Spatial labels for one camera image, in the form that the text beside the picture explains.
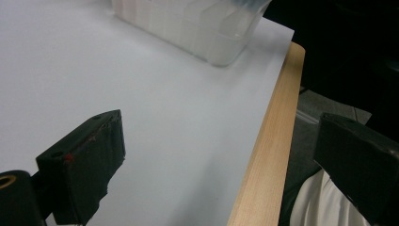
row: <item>red mark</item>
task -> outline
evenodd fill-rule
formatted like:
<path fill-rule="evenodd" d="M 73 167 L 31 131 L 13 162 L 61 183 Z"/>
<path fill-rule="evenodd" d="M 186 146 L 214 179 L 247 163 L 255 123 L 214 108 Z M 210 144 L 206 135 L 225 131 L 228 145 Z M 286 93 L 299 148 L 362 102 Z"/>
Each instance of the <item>red mark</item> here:
<path fill-rule="evenodd" d="M 64 155 L 64 163 L 70 164 L 73 162 L 73 155 L 71 153 L 67 153 Z"/>

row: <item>plastic container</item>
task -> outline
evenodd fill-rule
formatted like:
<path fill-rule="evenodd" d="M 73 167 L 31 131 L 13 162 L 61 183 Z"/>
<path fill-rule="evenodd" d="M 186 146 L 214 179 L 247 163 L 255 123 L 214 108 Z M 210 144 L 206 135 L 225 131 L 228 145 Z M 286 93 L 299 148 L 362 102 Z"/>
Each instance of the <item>plastic container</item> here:
<path fill-rule="evenodd" d="M 216 66 L 231 64 L 271 0 L 112 0 L 115 14 Z"/>

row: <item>white paper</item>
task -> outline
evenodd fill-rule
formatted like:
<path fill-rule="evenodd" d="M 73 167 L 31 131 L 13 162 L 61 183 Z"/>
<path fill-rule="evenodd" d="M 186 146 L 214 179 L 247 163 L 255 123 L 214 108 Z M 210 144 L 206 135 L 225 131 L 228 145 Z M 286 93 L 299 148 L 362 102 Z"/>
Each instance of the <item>white paper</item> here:
<path fill-rule="evenodd" d="M 126 160 L 88 226 L 225 225 L 293 31 L 262 19 L 227 68 L 117 19 L 106 0 L 0 5 L 0 171 L 120 109 Z"/>

